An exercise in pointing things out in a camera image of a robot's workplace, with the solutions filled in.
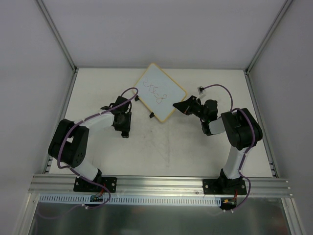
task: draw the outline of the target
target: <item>whiteboard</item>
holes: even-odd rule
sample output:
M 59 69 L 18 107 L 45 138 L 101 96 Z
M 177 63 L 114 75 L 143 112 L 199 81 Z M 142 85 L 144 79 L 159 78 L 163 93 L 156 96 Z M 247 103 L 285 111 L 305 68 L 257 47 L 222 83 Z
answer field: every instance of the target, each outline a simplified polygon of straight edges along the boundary
M 148 66 L 135 87 L 139 90 L 139 99 L 160 122 L 165 122 L 173 113 L 174 103 L 187 96 L 187 92 L 155 63 Z

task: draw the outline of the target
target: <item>purple cable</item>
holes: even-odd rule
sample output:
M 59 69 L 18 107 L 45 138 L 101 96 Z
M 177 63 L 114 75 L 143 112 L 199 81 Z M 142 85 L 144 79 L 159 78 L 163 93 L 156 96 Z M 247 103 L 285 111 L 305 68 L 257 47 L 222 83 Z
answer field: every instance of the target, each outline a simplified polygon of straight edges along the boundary
M 80 125 L 80 124 L 84 123 L 85 121 L 88 121 L 88 120 L 90 120 L 90 119 L 92 119 L 92 118 L 94 118 L 94 117 L 97 117 L 97 116 L 99 116 L 99 115 L 105 114 L 105 113 L 110 112 L 110 111 L 112 111 L 112 110 L 114 110 L 114 109 L 117 109 L 117 108 L 123 106 L 124 104 L 127 104 L 127 103 L 130 102 L 132 99 L 134 99 L 134 98 L 138 95 L 138 89 L 137 89 L 136 87 L 130 87 L 130 88 L 126 89 L 126 90 L 122 93 L 122 95 L 125 94 L 127 91 L 132 90 L 132 89 L 135 89 L 135 90 L 136 90 L 136 93 L 135 93 L 130 99 L 128 99 L 128 100 L 126 100 L 125 102 L 123 102 L 123 103 L 121 103 L 121 104 L 119 104 L 119 105 L 116 105 L 116 106 L 114 106 L 114 107 L 112 107 L 112 108 L 110 108 L 110 109 L 108 109 L 108 110 L 104 110 L 103 112 L 101 112 L 101 114 L 100 114 L 100 113 L 97 113 L 97 114 L 91 115 L 91 116 L 85 118 L 83 121 L 79 121 L 79 122 L 76 123 L 74 126 L 72 126 L 72 128 L 70 128 L 70 130 L 69 130 L 69 131 L 67 132 L 67 134 L 65 135 L 64 140 L 63 140 L 63 142 L 62 142 L 62 144 L 61 144 L 61 147 L 60 147 L 60 150 L 59 150 L 59 154 L 58 154 L 58 159 L 57 159 L 58 168 L 59 168 L 59 169 L 69 168 L 74 174 L 76 174 L 77 176 L 81 177 L 83 180 L 87 181 L 87 182 L 90 183 L 90 184 L 93 184 L 93 185 L 96 185 L 96 186 L 99 186 L 99 187 L 103 188 L 103 189 L 109 194 L 109 198 L 108 198 L 105 202 L 101 203 L 101 204 L 98 205 L 98 206 L 88 207 L 88 209 L 96 209 L 96 208 L 100 208 L 100 207 L 104 206 L 107 202 L 110 201 L 110 199 L 111 199 L 111 193 L 110 193 L 110 191 L 109 191 L 104 185 L 101 185 L 101 184 L 98 184 L 98 183 L 96 183 L 96 182 L 94 182 L 94 181 L 91 181 L 91 180 L 89 180 L 89 179 L 86 179 L 85 177 L 81 176 L 76 170 L 74 170 L 73 168 L 71 168 L 69 165 L 61 166 L 61 164 L 60 164 L 60 163 L 61 163 L 61 155 L 62 155 L 64 146 L 65 146 L 65 143 L 67 142 L 67 139 L 68 139 L 68 137 L 70 136 L 70 134 L 73 132 L 73 130 L 74 130 L 78 125 Z M 40 214 L 39 210 L 37 209 L 37 215 L 39 215 L 39 216 L 40 216 L 41 218 L 43 218 L 43 219 L 58 219 L 58 218 L 61 218 L 63 215 L 65 215 L 65 214 L 71 212 L 71 211 L 74 210 L 75 208 L 81 207 L 81 206 L 82 206 L 81 204 L 78 204 L 78 205 L 72 207 L 71 209 L 69 209 L 69 210 L 68 210 L 67 212 L 65 212 L 64 214 L 59 215 L 59 216 L 55 216 L 55 217 L 46 217 L 46 216 Z
M 244 111 L 242 111 L 240 108 L 235 108 L 235 109 L 233 109 L 232 111 L 236 111 L 236 110 L 238 110 L 240 113 L 242 113 L 242 115 L 245 117 L 245 119 L 247 120 L 247 122 L 248 122 L 248 124 L 249 124 L 249 127 L 250 127 L 251 132 L 252 132 L 252 143 L 251 143 L 250 147 L 245 150 L 245 153 L 244 153 L 244 155 L 243 155 L 243 158 L 242 158 L 242 160 L 241 160 L 241 162 L 240 162 L 239 169 L 238 169 L 239 175 L 248 181 L 248 183 L 249 183 L 249 189 L 248 189 L 248 192 L 247 192 L 245 198 L 242 200 L 242 202 L 241 202 L 238 206 L 236 206 L 236 207 L 233 209 L 233 211 L 236 210 L 236 209 L 238 209 L 238 208 L 248 199 L 248 197 L 249 197 L 249 195 L 250 195 L 250 192 L 251 192 L 251 181 L 250 181 L 250 179 L 249 179 L 248 177 L 244 176 L 244 175 L 241 173 L 241 169 L 242 169 L 243 164 L 244 164 L 244 162 L 245 162 L 246 154 L 247 154 L 247 153 L 249 152 L 249 150 L 254 146 L 254 142 L 255 142 L 255 133 L 254 133 L 254 129 L 253 129 L 253 126 L 252 126 L 251 121 L 249 120 L 248 116 L 244 113 Z
M 230 104 L 230 111 L 232 111 L 232 109 L 233 109 L 233 97 L 231 96 L 231 93 L 229 92 L 229 90 L 225 86 L 220 85 L 220 84 L 213 84 L 213 85 L 204 87 L 204 89 L 207 89 L 209 87 L 223 87 L 228 92 L 229 97 L 230 97 L 230 102 L 231 102 L 231 104 Z

